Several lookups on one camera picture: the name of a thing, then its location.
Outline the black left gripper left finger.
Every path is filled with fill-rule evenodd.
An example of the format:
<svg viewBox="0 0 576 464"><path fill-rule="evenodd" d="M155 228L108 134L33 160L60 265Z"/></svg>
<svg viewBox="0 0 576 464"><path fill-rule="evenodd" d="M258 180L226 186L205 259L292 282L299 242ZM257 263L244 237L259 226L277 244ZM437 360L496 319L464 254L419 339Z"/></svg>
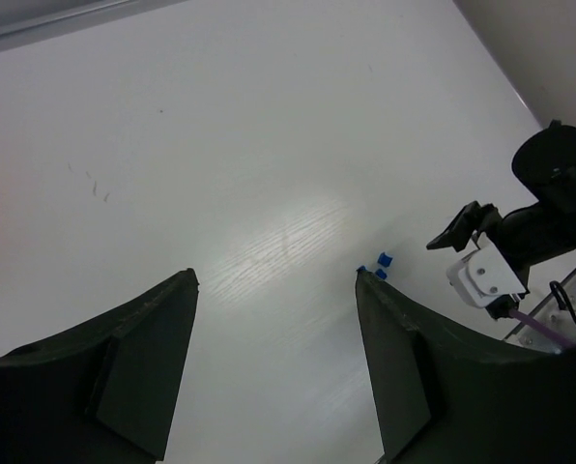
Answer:
<svg viewBox="0 0 576 464"><path fill-rule="evenodd" d="M199 283L177 272L137 298L0 357L0 463L164 459Z"/></svg>

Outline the small blue lego tile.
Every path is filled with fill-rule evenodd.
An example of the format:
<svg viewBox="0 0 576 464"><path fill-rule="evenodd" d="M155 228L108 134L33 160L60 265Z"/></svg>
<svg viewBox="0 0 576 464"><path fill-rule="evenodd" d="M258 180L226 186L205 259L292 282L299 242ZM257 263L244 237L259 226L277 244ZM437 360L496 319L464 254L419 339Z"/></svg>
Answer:
<svg viewBox="0 0 576 464"><path fill-rule="evenodd" d="M377 263L383 268L388 268L392 263L393 257L385 252L381 252L378 256Z"/></svg>

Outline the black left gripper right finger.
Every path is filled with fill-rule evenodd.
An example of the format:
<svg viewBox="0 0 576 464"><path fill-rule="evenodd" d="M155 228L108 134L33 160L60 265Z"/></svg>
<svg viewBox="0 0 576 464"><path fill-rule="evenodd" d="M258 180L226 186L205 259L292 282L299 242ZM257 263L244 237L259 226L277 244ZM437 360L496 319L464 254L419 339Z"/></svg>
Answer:
<svg viewBox="0 0 576 464"><path fill-rule="evenodd" d="M360 331L386 463L576 463L576 347L475 332L366 270Z"/></svg>

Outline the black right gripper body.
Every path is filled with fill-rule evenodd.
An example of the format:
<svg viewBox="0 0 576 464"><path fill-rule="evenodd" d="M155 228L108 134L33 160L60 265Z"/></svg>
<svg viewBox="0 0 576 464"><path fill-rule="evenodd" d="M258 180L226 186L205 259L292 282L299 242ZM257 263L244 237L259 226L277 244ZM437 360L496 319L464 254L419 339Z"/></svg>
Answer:
<svg viewBox="0 0 576 464"><path fill-rule="evenodd" d="M526 280L530 267L576 249L576 127L552 122L518 149L511 170L536 202L503 217L488 205L480 230Z"/></svg>

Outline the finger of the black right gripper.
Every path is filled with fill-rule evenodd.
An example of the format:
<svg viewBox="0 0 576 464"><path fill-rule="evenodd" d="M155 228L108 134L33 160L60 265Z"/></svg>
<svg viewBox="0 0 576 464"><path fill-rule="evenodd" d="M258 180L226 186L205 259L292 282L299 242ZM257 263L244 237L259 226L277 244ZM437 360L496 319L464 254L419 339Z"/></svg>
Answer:
<svg viewBox="0 0 576 464"><path fill-rule="evenodd" d="M483 207L476 201L465 205L451 223L427 245L428 250L453 248L462 251L483 222Z"/></svg>

